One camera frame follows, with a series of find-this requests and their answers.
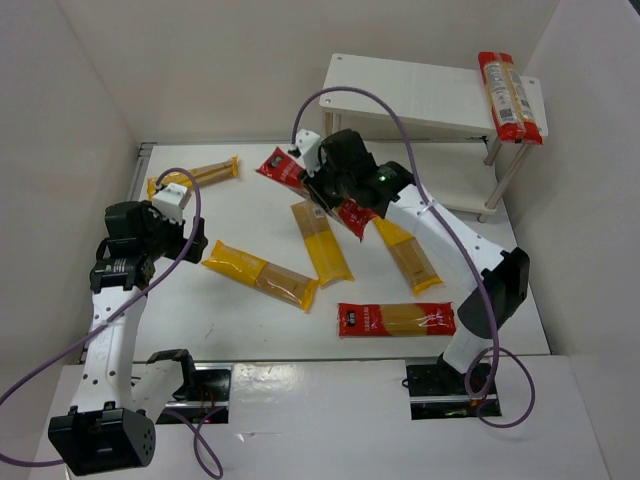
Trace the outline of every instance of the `table surface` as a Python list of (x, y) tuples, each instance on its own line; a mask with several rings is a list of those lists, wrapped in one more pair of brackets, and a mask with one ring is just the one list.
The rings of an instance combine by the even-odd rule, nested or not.
[[(540, 80), (523, 76), (522, 81), (544, 138), (549, 130)], [(479, 66), (470, 70), (336, 53), (331, 57), (324, 87), (338, 85), (378, 95), (407, 123), (495, 135)], [(353, 93), (327, 93), (319, 102), (327, 112), (388, 118), (378, 104)]]
[[(229, 423), (204, 426), (203, 435), (225, 480), (608, 479), (568, 359), (523, 361), (536, 381), (537, 403), (524, 424), (507, 431), (475, 418), (412, 421), (401, 386), (405, 363), (382, 360), (236, 364)], [(63, 369), (49, 416), (67, 412), (81, 375), (80, 366)], [(503, 411), (496, 421), (514, 420), (529, 392), (512, 360), (501, 361), (496, 385)], [(208, 478), (184, 425), (156, 428), (147, 468), (91, 478)], [(36, 460), (57, 457), (45, 429)], [(29, 478), (63, 480), (64, 467), (33, 469)]]
[[(146, 178), (172, 166), (193, 168), (238, 154), (240, 175), (202, 190), (202, 214), (209, 239), (208, 257), (216, 240), (270, 262), (315, 277), (304, 242), (289, 208), (301, 199), (254, 170), (275, 144), (155, 146)], [(186, 218), (194, 213), (192, 199)], [(504, 207), (487, 223), (470, 214), (461, 218), (487, 239), (506, 249), (516, 245)], [(406, 285), (373, 225), (362, 243), (345, 228), (332, 228), (355, 276), (318, 289), (308, 313), (205, 268), (183, 263), (149, 296), (136, 340), (135, 360), (146, 361), (159, 350), (187, 348), (199, 361), (313, 359), (380, 359), (437, 356), (450, 337), (346, 338), (337, 335), (337, 303), (405, 303), (416, 298)], [(457, 308), (468, 296), (456, 276), (427, 255), (444, 286), (432, 287), (417, 300), (452, 301)], [(157, 262), (158, 275), (169, 261)], [(548, 354), (531, 293), (501, 332), (501, 344), (517, 354)]]

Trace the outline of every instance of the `pasta package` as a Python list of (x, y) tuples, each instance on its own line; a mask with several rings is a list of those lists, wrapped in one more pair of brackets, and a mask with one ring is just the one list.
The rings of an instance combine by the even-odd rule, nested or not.
[(373, 224), (414, 295), (418, 296), (427, 288), (442, 283), (413, 235), (382, 218), (374, 218)]
[(511, 55), (480, 52), (478, 61), (500, 140), (542, 145), (538, 125)]
[[(300, 174), (304, 169), (281, 149), (276, 148), (267, 161), (256, 172), (289, 188), (305, 200), (311, 195), (300, 181)], [(373, 210), (360, 207), (353, 200), (345, 200), (342, 204), (329, 212), (331, 218), (347, 227), (362, 241), (364, 229), (369, 220), (376, 217)]]
[(324, 210), (310, 201), (291, 205), (291, 210), (318, 274), (320, 286), (324, 287), (335, 280), (353, 280)]
[(216, 242), (206, 267), (240, 283), (300, 307), (311, 307), (318, 281), (279, 267), (249, 253)]
[(455, 332), (451, 303), (338, 304), (340, 337), (421, 337)]
[[(214, 163), (205, 167), (192, 168), (191, 170), (189, 170), (189, 173), (191, 173), (191, 175), (195, 177), (199, 187), (204, 187), (207, 185), (212, 185), (214, 183), (222, 182), (223, 180), (227, 180), (228, 178), (237, 177), (238, 162), (239, 158), (236, 155), (226, 162)], [(149, 196), (149, 200), (151, 200), (151, 198), (156, 194), (157, 181), (157, 177), (151, 177), (147, 179), (147, 195)], [(189, 189), (193, 189), (191, 180), (189, 180), (186, 175), (180, 172), (171, 172), (162, 179), (163, 185), (169, 185), (170, 183), (177, 183)]]

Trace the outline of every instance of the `red and yellow package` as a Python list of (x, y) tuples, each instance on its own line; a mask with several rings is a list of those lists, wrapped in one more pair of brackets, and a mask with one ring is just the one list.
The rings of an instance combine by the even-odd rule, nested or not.
[[(303, 168), (279, 148), (276, 148), (266, 162), (256, 170), (261, 175), (289, 188), (305, 200), (310, 200), (309, 192), (299, 179), (302, 171)], [(360, 241), (369, 220), (377, 216), (373, 210), (362, 208), (353, 200), (345, 200), (340, 206), (332, 209), (329, 215), (351, 230)]]
[(480, 52), (478, 61), (500, 140), (542, 145), (538, 125), (511, 55)]
[(455, 332), (451, 303), (338, 304), (340, 337), (420, 337)]

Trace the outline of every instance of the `wall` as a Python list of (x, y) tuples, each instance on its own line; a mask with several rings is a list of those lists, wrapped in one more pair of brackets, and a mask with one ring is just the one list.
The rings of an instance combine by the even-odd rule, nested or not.
[(637, 478), (640, 16), (562, 0), (526, 74), (549, 139), (507, 195), (552, 348), (571, 355), (611, 477)]
[(338, 51), (476, 68), (506, 49), (524, 65), (557, 0), (59, 3), (136, 138), (185, 142), (287, 138)]
[[(136, 145), (54, 0), (0, 2), (0, 65), (4, 391), (86, 331), (104, 207), (124, 197)], [(58, 373), (0, 409), (3, 452), (32, 458)]]

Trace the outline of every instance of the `purple cable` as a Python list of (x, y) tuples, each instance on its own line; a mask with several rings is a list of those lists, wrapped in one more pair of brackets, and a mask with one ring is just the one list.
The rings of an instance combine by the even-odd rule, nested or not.
[[(4, 402), (7, 401), (7, 399), (11, 395), (13, 395), (16, 392), (16, 390), (22, 387), (25, 383), (27, 383), (33, 377), (35, 377), (42, 371), (46, 370), (57, 361), (63, 359), (64, 357), (69, 355), (71, 352), (82, 347), (86, 342), (88, 342), (92, 338), (95, 338), (97, 335), (99, 335), (105, 328), (109, 326), (111, 322), (113, 322), (116, 318), (118, 318), (127, 308), (131, 307), (134, 303), (136, 303), (142, 297), (147, 295), (151, 290), (153, 290), (156, 286), (158, 286), (160, 282), (162, 282), (165, 278), (167, 278), (171, 274), (171, 272), (173, 272), (176, 269), (176, 267), (184, 259), (184, 257), (187, 255), (189, 248), (191, 247), (191, 245), (193, 244), (193, 241), (195, 240), (196, 233), (198, 230), (198, 224), (200, 223), (200, 210), (201, 210), (200, 188), (198, 187), (198, 182), (196, 181), (195, 177), (191, 175), (191, 173), (188, 170), (185, 170), (184, 168), (179, 168), (179, 167), (170, 168), (166, 170), (164, 173), (162, 173), (162, 175), (158, 177), (157, 184), (159, 185), (162, 179), (167, 174), (172, 172), (179, 172), (187, 176), (187, 178), (191, 181), (191, 184), (193, 185), (193, 191), (196, 197), (196, 213), (193, 217), (193, 230), (191, 231), (191, 235), (189, 235), (187, 243), (185, 243), (184, 247), (180, 251), (180, 254), (176, 257), (173, 263), (169, 265), (169, 268), (167, 268), (156, 280), (151, 282), (138, 295), (131, 298), (129, 301), (125, 302), (120, 308), (116, 309), (116, 311), (113, 312), (109, 318), (107, 318), (104, 324), (94, 328), (89, 333), (87, 333), (84, 337), (82, 337), (80, 340), (69, 345), (62, 352), (51, 357), (49, 360), (45, 361), (42, 365), (34, 368), (32, 371), (30, 371), (24, 377), (18, 380), (13, 386), (9, 387), (9, 389), (6, 392), (4, 392), (4, 394), (0, 397), (0, 407), (4, 404)], [(64, 460), (50, 460), (47, 462), (29, 462), (25, 460), (18, 460), (16, 458), (8, 457), (2, 453), (0, 453), (0, 462), (8, 463), (9, 465), (13, 465), (15, 467), (26, 467), (26, 468), (53, 467), (55, 465), (64, 464)]]
[[(191, 425), (191, 422), (189, 420), (187, 420), (183, 415), (179, 414), (178, 412), (176, 412), (174, 410), (170, 410), (168, 408), (165, 408), (162, 411), (162, 413), (165, 413), (167, 415), (172, 416), (173, 418), (177, 418), (178, 420), (180, 420), (187, 427), (189, 427), (189, 429), (193, 432), (193, 453), (196, 456), (196, 460), (198, 462), (198, 465), (200, 465), (200, 468), (202, 468), (202, 470), (204, 470), (207, 475), (209, 475), (211, 478), (214, 478), (215, 480), (220, 480), (222, 478), (222, 476), (224, 475), (224, 470), (222, 468), (222, 464), (220, 463), (220, 460), (218, 460), (218, 456), (213, 452), (213, 450), (211, 449), (211, 447), (209, 446), (207, 441), (204, 439), (204, 437), (200, 433), (200, 429), (202, 428), (202, 425), (204, 425), (205, 422), (209, 418), (211, 418), (212, 415), (214, 415), (215, 413), (217, 413), (220, 410), (222, 410), (222, 407), (214, 408), (209, 413), (207, 413), (204, 417), (202, 417), (200, 419), (200, 423), (198, 423), (198, 428), (195, 428), (193, 425)], [(209, 456), (213, 459), (213, 461), (215, 462), (216, 466), (218, 467), (218, 471), (220, 473), (218, 473), (218, 474), (213, 473), (211, 471), (211, 469), (209, 469), (209, 467), (207, 467), (204, 464), (204, 461), (202, 460), (202, 457), (200, 456), (200, 452), (198, 452), (198, 442), (200, 442), (202, 444), (202, 446), (207, 451)]]
[[(418, 173), (418, 167), (416, 165), (416, 160), (415, 160), (415, 157), (413, 155), (413, 148), (411, 147), (411, 141), (409, 140), (409, 134), (407, 133), (407, 130), (406, 130), (404, 124), (402, 123), (402, 120), (400, 120), (400, 117), (398, 117), (398, 115), (393, 111), (393, 109), (389, 105), (387, 105), (386, 102), (384, 102), (380, 97), (378, 97), (377, 95), (374, 95), (371, 92), (368, 92), (368, 91), (363, 90), (361, 88), (347, 87), (347, 86), (328, 87), (328, 88), (323, 88), (322, 90), (317, 91), (316, 93), (311, 95), (307, 100), (305, 100), (305, 102), (300, 107), (300, 110), (298, 110), (298, 114), (296, 115), (296, 119), (293, 122), (293, 130), (291, 132), (291, 144), (295, 145), (295, 143), (296, 143), (296, 134), (298, 132), (298, 127), (300, 125), (300, 120), (302, 119), (302, 114), (304, 113), (306, 108), (309, 106), (309, 104), (312, 101), (314, 101), (316, 98), (318, 98), (319, 96), (324, 95), (325, 93), (331, 93), (331, 92), (352, 92), (352, 93), (357, 93), (359, 95), (363, 95), (365, 97), (370, 98), (371, 100), (373, 100), (374, 102), (379, 104), (384, 110), (386, 110), (386, 112), (389, 114), (389, 116), (395, 122), (396, 126), (398, 127), (398, 130), (400, 131), (400, 135), (402, 136), (402, 141), (404, 142), (404, 145), (405, 145), (405, 147), (407, 149), (407, 155), (409, 157), (409, 162), (411, 163), (411, 171), (413, 173), (413, 177), (414, 177), (415, 184), (416, 184), (416, 187), (418, 189), (418, 192), (420, 193), (420, 197), (422, 197), (422, 201), (424, 202), (425, 205), (432, 205), (432, 200), (427, 195), (427, 192), (424, 190), (424, 188), (422, 186), (422, 182), (420, 181), (420, 175)], [(478, 285), (478, 290), (480, 292), (480, 296), (482, 297), (482, 302), (484, 304), (484, 307), (485, 307), (485, 309), (487, 311), (487, 316), (489, 317), (489, 328), (491, 329), (491, 339), (493, 341), (493, 346), (491, 348), (487, 348), (487, 349), (483, 350), (473, 360), (473, 362), (469, 366), (469, 368), (468, 368), (468, 370), (467, 370), (467, 372), (466, 372), (466, 374), (464, 376), (464, 388), (465, 388), (467, 394), (471, 398), (482, 398), (482, 397), (484, 397), (489, 392), (489, 389), (491, 388), (491, 386), (494, 384), (495, 377), (496, 377), (496, 372), (498, 370), (498, 362), (499, 362), (499, 359), (500, 359), (500, 353), (499, 352), (502, 351), (502, 352), (506, 353), (509, 357), (511, 357), (511, 358), (513, 358), (515, 360), (515, 362), (518, 364), (518, 366), (524, 372), (525, 377), (527, 378), (527, 381), (529, 382), (529, 388), (531, 389), (531, 401), (529, 403), (529, 407), (527, 408), (525, 413), (520, 418), (518, 418), (517, 420), (515, 420), (515, 421), (513, 421), (511, 423), (508, 423), (508, 424), (493, 423), (493, 422), (488, 421), (484, 416), (482, 416), (482, 408), (486, 404), (481, 404), (480, 407), (478, 407), (478, 409), (476, 410), (476, 412), (477, 412), (477, 415), (478, 415), (478, 418), (480, 419), (480, 421), (482, 421), (483, 423), (485, 423), (485, 424), (487, 424), (487, 425), (489, 425), (491, 427), (495, 427), (495, 428), (510, 428), (510, 427), (515, 427), (516, 425), (520, 425), (522, 422), (524, 422), (529, 417), (529, 415), (531, 414), (531, 411), (533, 410), (533, 406), (535, 405), (536, 390), (535, 390), (535, 385), (534, 385), (534, 382), (533, 382), (533, 378), (531, 377), (531, 374), (529, 373), (527, 368), (524, 366), (524, 364), (518, 358), (516, 358), (516, 356), (513, 353), (511, 353), (508, 350), (500, 347), (500, 340), (499, 340), (499, 337), (498, 337), (498, 323), (496, 322), (496, 317), (495, 317), (495, 314), (493, 312), (493, 306), (491, 305), (491, 300), (489, 298), (489, 293), (487, 292), (487, 289), (485, 288), (484, 283), (482, 282), (482, 277), (480, 276), (480, 272), (478, 272), (478, 269), (476, 268), (475, 264), (473, 263), (473, 260), (471, 259), (471, 256), (467, 252), (467, 249), (462, 244), (462, 241), (460, 240), (458, 235), (456, 235), (456, 233), (453, 231), (453, 229), (447, 223), (447, 221), (442, 217), (442, 215), (440, 215), (440, 213), (438, 211), (436, 211), (435, 209), (433, 209), (431, 207), (428, 207), (428, 208), (429, 208), (429, 211), (436, 217), (438, 222), (440, 222), (442, 227), (447, 231), (447, 233), (449, 234), (449, 236), (451, 237), (453, 242), (456, 244), (456, 246), (460, 250), (460, 253), (464, 257), (465, 261), (469, 265), (469, 268), (471, 269), (471, 273), (473, 274), (473, 277), (475, 278), (476, 283)], [(489, 372), (489, 375), (487, 376), (487, 381), (485, 382), (484, 386), (478, 392), (474, 392), (473, 389), (471, 388), (471, 372), (473, 371), (475, 366), (478, 364), (478, 362), (480, 362), (482, 357), (484, 357), (484, 355), (486, 353), (488, 353), (489, 351), (492, 352), (492, 362), (491, 362), (491, 370)]]

